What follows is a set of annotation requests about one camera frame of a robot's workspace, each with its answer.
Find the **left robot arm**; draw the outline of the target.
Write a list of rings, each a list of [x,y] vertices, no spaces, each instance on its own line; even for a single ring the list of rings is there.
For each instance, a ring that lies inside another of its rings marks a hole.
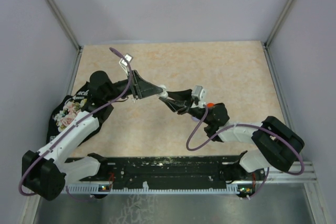
[[[87,84],[90,99],[75,119],[56,138],[37,152],[27,151],[22,158],[22,178],[19,192],[24,196],[40,195],[54,200],[70,184],[84,178],[108,177],[107,159],[91,153],[74,162],[70,154],[95,131],[100,129],[113,111],[112,104],[132,95],[143,99],[164,94],[165,86],[156,86],[142,79],[137,71],[128,72],[128,79],[112,83],[104,71],[94,72]]]

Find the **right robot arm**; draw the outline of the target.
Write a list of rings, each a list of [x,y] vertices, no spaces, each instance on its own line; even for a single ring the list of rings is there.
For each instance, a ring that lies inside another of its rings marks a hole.
[[[206,103],[201,86],[178,92],[163,92],[159,99],[178,115],[189,114],[199,120],[186,141],[188,151],[197,151],[209,142],[246,143],[252,151],[241,153],[235,175],[248,179],[258,169],[274,167],[290,175],[301,175],[305,165],[300,152],[304,141],[274,116],[260,123],[230,123],[223,103]]]

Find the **white earbud charging case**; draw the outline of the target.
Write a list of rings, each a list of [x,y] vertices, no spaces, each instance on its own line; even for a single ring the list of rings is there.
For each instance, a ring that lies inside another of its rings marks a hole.
[[[160,94],[158,94],[158,96],[160,98],[167,98],[169,95],[168,95],[166,86],[161,84],[161,85],[159,85],[159,87],[162,89],[162,92]]]

